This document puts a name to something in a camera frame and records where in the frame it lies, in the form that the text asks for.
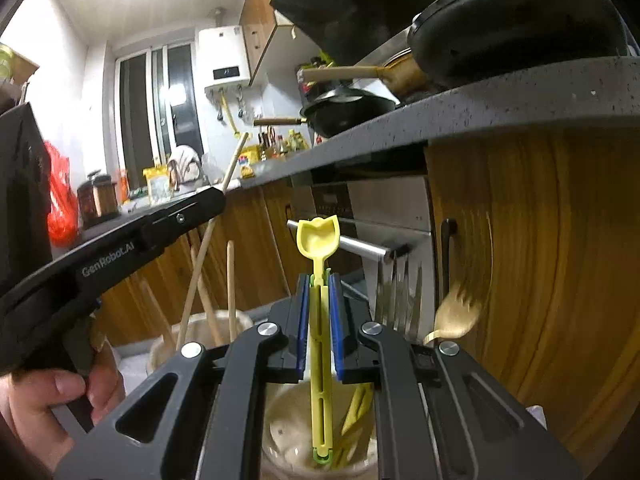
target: window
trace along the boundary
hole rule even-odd
[[[196,111],[193,43],[148,49],[116,61],[116,142],[129,187],[145,168],[166,164],[176,146],[207,151]]]

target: window pane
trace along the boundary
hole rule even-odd
[[[129,187],[133,190],[146,186],[142,170],[154,166],[154,156],[146,113],[145,54],[120,64],[120,126]]]
[[[202,139],[196,114],[196,99],[191,68],[191,46],[183,45],[169,49],[168,99],[174,120],[175,143],[191,146],[202,156]]]
[[[169,141],[169,127],[166,124],[166,107],[164,104],[164,75],[162,71],[162,49],[151,53],[151,86],[154,93],[154,115],[156,118],[156,134],[158,146],[161,147],[160,158],[166,164],[171,155],[171,142]]]

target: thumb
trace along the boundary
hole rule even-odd
[[[81,376],[66,370],[35,370],[12,375],[9,403],[14,431],[24,447],[53,470],[73,446],[49,407],[84,394]]]

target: silver screw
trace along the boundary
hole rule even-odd
[[[376,323],[375,321],[367,321],[362,326],[362,331],[367,335],[378,335],[382,332],[382,325],[380,323]]]
[[[460,352],[460,347],[458,346],[458,343],[453,341],[443,341],[440,343],[440,352],[444,355],[454,356]]]
[[[180,349],[180,353],[187,359],[191,359],[192,357],[200,355],[200,352],[202,352],[202,346],[200,346],[199,343],[196,343],[195,341],[187,343]]]
[[[273,335],[278,331],[278,326],[271,321],[267,321],[258,326],[258,334]]]

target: black pot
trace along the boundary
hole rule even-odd
[[[447,88],[531,66],[626,55],[610,0],[436,0],[414,19],[408,43],[420,68]]]
[[[92,171],[78,187],[82,227],[88,229],[120,214],[115,183],[108,174]]]
[[[338,86],[300,110],[314,130],[325,139],[395,109],[391,99],[366,90]]]

